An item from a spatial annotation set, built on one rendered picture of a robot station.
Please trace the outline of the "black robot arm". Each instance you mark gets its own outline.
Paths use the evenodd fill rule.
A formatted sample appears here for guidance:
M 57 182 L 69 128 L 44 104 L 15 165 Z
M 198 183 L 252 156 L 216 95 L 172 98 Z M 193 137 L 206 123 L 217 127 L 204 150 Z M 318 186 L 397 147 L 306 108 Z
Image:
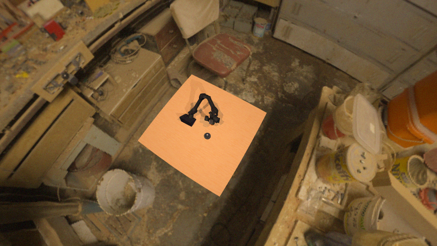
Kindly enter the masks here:
M 217 115 L 218 115 L 218 110 L 217 110 L 217 107 L 215 107 L 214 106 L 214 104 L 213 104 L 213 101 L 212 101 L 212 99 L 211 99 L 211 97 L 210 96 L 208 96 L 208 95 L 206 95 L 205 93 L 201 93 L 200 95 L 199 95 L 199 100 L 198 100 L 198 102 L 196 103 L 196 105 L 195 105 L 195 107 L 193 107 L 190 111 L 188 111 L 188 116 L 187 116 L 187 118 L 189 118 L 189 119 L 193 119 L 193 117 L 194 117 L 194 114 L 195 113 L 197 113 L 197 109 L 198 109 L 198 106 L 201 104 L 201 102 L 204 100 L 204 99 L 207 99 L 208 100 L 208 102 L 209 102 L 209 104 L 210 104 L 210 107 L 211 107 L 211 111 L 209 112 L 209 114 L 210 114 L 210 121 L 209 121 L 209 124 L 214 124 L 214 122 L 219 122 L 219 118 L 217 117 Z

